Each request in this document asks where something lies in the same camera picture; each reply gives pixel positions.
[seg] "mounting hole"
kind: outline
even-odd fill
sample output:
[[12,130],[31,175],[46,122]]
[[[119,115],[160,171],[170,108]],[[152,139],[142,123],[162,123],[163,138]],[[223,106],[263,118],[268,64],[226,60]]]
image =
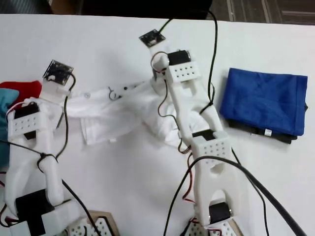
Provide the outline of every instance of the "mounting hole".
[[217,177],[224,171],[224,163],[219,163],[210,169],[210,173]]

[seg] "teal cloth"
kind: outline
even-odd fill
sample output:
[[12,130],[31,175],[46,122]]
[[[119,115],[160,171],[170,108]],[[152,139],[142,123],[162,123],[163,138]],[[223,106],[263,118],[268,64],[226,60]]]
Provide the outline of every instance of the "teal cloth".
[[[8,123],[5,114],[9,106],[18,98],[17,90],[0,88],[0,139],[7,141]],[[9,163],[9,145],[0,143],[0,168]]]

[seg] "red cloth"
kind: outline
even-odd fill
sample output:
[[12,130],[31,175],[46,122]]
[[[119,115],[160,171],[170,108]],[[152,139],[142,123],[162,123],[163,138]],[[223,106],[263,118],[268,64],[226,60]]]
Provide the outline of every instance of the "red cloth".
[[41,87],[41,82],[38,80],[33,82],[3,82],[0,84],[0,88],[2,89],[14,89],[20,92],[18,98],[11,106],[18,102],[23,102],[26,98],[38,98],[41,92]]

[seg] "gray carpet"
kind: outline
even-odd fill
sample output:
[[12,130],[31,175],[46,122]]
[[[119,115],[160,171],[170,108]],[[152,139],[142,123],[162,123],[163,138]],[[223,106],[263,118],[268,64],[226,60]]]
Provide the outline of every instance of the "gray carpet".
[[222,21],[315,25],[315,0],[213,0],[210,9]]

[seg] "white label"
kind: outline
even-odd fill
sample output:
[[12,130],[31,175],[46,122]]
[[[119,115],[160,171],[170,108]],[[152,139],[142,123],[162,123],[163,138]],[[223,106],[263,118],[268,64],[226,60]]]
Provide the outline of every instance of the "white label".
[[270,129],[265,129],[265,135],[271,136],[272,131]]

